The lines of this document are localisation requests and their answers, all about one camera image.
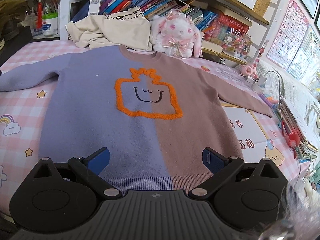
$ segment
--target red tassel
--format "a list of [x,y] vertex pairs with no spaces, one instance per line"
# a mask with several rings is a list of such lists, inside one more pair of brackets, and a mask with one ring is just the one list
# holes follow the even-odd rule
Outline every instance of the red tassel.
[[40,2],[38,3],[37,29],[42,29],[42,6]]

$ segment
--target barcode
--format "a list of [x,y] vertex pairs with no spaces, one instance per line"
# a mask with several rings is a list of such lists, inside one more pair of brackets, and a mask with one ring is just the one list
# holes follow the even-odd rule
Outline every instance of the barcode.
[[91,0],[91,3],[99,3],[99,0]]

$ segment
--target screw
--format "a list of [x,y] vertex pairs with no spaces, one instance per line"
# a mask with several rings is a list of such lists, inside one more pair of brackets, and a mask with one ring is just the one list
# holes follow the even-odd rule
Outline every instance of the screw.
[[117,190],[116,188],[107,188],[103,193],[104,195],[111,197],[111,196],[117,196],[120,193],[120,191]]
[[205,190],[204,188],[194,188],[193,190],[191,190],[191,193],[195,196],[205,196],[207,195],[207,190]]

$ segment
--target orange embroidered outline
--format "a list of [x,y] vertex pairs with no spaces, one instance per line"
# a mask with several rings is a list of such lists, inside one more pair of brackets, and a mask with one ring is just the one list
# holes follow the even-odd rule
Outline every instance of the orange embroidered outline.
[[[178,99],[177,99],[177,95],[176,95],[176,91],[174,90],[174,87],[169,83],[160,82],[162,77],[159,75],[156,75],[155,69],[153,69],[153,68],[150,68],[150,69],[140,68],[139,70],[136,70],[134,68],[130,68],[130,72],[132,73],[132,75],[131,75],[132,79],[131,78],[119,78],[116,80],[115,90],[116,90],[116,105],[117,105],[118,110],[120,110],[121,112],[123,112],[131,117],[144,116],[144,117],[153,118],[153,119],[169,120],[169,119],[181,118],[183,116],[182,109],[180,108],[180,106],[178,104]],[[133,112],[124,106],[122,92],[121,92],[121,84],[123,82],[140,82],[141,80],[140,80],[139,76],[142,74],[152,78],[152,84],[164,85],[169,88],[170,103],[175,110],[175,114],[146,113],[143,111],[134,111]]]

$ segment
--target cloud print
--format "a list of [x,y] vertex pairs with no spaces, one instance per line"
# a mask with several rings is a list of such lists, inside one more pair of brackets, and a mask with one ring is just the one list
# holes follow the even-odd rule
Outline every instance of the cloud print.
[[17,122],[9,122],[7,127],[3,130],[4,135],[13,134],[20,132],[21,127]]

